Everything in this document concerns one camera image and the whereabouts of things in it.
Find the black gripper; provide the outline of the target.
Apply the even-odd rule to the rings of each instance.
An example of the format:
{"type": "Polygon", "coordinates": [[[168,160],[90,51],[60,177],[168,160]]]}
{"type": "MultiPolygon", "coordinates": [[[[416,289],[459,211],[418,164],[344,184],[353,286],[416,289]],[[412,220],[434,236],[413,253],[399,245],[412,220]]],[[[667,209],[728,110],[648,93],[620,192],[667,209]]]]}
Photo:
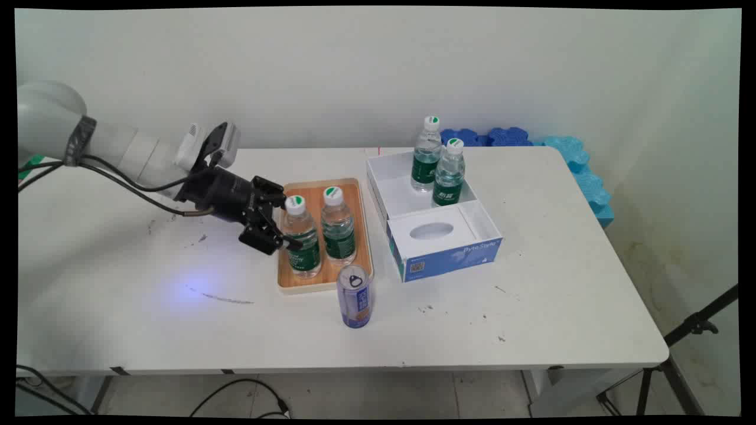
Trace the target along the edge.
{"type": "Polygon", "coordinates": [[[176,201],[192,202],[198,210],[213,208],[211,215],[220,220],[243,224],[240,242],[267,255],[303,248],[273,220],[272,210],[284,207],[284,188],[261,176],[249,181],[221,167],[205,167],[182,185],[176,201]]]}

